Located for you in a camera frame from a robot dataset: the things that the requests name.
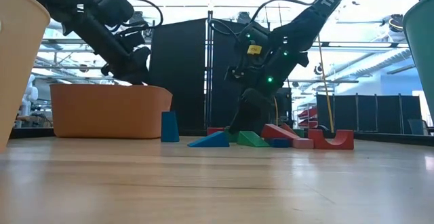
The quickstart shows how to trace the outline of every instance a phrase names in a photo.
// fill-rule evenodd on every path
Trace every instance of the orange plastic container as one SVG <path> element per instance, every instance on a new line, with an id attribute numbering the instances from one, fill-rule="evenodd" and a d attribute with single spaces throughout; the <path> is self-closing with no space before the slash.
<path id="1" fill-rule="evenodd" d="M 45 28 L 35 0 L 0 0 L 0 152 L 5 150 Z"/>
<path id="2" fill-rule="evenodd" d="M 172 94 L 155 86 L 53 84 L 54 133 L 73 138 L 161 136 L 161 112 Z"/>

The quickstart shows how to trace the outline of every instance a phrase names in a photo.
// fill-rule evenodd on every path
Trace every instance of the dark blue block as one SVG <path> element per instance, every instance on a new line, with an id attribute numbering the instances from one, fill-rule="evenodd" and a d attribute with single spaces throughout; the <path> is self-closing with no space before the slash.
<path id="1" fill-rule="evenodd" d="M 229 142 L 224 132 L 215 132 L 194 143 L 189 143 L 189 147 L 229 147 Z"/>
<path id="2" fill-rule="evenodd" d="M 270 147 L 285 148 L 291 146 L 291 142 L 286 138 L 266 139 L 266 141 L 270 145 Z"/>
<path id="3" fill-rule="evenodd" d="M 161 114 L 161 142 L 179 142 L 178 122 L 176 121 L 176 113 L 173 111 Z"/>

